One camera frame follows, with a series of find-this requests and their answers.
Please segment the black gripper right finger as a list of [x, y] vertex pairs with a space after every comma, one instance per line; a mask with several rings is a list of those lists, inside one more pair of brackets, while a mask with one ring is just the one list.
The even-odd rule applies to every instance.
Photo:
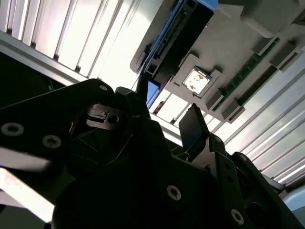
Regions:
[[179, 124], [189, 162], [216, 181], [218, 197], [212, 224], [222, 229], [292, 229], [294, 215], [276, 190], [242, 153], [227, 154], [223, 141], [207, 127], [200, 108], [192, 104]]

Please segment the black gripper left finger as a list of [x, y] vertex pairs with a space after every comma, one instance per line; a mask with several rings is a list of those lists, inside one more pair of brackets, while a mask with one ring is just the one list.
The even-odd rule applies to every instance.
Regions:
[[133, 143], [130, 153], [148, 161], [136, 191], [141, 199], [185, 203], [187, 193], [158, 122], [145, 102], [147, 83], [136, 92], [112, 90], [91, 79], [66, 86], [0, 110], [0, 188], [19, 203], [47, 199], [13, 174], [24, 171], [30, 182], [45, 185], [67, 162], [74, 138], [95, 128], [118, 132], [110, 149]]

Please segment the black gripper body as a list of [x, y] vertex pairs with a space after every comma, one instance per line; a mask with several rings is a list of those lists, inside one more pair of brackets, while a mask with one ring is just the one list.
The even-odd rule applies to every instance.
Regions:
[[52, 217], [54, 229], [219, 229], [216, 181], [206, 169], [173, 157], [187, 193], [185, 203], [141, 199], [139, 175], [148, 161], [130, 152], [92, 178], [69, 185], [60, 195]]

